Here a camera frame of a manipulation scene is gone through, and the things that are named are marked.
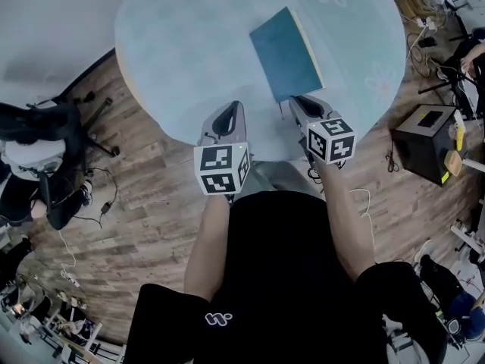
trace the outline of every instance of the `blue book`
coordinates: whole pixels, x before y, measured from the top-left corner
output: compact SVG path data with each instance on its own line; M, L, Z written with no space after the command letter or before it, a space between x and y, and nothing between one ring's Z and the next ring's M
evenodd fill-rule
M250 36L277 102L325 88L310 42L288 7Z

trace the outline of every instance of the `hand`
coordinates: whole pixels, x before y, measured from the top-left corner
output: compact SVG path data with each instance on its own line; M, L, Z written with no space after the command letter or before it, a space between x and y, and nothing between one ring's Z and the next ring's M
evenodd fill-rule
M467 73L472 66L473 66L473 59L471 59L469 55L467 55L462 59L462 69L465 73Z

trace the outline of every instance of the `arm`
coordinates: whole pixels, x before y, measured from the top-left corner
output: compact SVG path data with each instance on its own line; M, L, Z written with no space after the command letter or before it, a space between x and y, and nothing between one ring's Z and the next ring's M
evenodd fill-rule
M185 272L184 291L211 302L221 288L226 265L229 203L225 196L210 196Z
M480 57L482 54L485 54L485 43L473 47L473 49L462 59L463 70L469 71L473 60Z
M477 299L477 301L474 303L474 305L471 307L471 310L470 312L472 312L473 310L475 310L477 307L482 307L483 308L483 305L485 304L485 291L482 293L482 295L480 295Z
M375 264L369 223L360 217L338 167L321 161L317 162L317 167L324 185L336 254L349 277L356 281L362 272Z

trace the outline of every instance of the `round table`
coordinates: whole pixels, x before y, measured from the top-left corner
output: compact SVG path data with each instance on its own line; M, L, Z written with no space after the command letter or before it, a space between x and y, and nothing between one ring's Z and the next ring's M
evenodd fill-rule
M256 160L302 156L287 103L275 102L249 34L284 7L315 53L328 102L362 138L391 106L405 70L393 0L124 0L115 24L120 69L170 137L197 144L222 105L244 104Z

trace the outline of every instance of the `electrical outlet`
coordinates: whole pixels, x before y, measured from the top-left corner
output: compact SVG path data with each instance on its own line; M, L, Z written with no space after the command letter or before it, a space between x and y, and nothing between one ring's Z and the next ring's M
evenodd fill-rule
M427 17L426 18L426 26L431 30L431 31L436 31L437 29L437 26L436 24L433 22L433 19L431 19L431 17Z

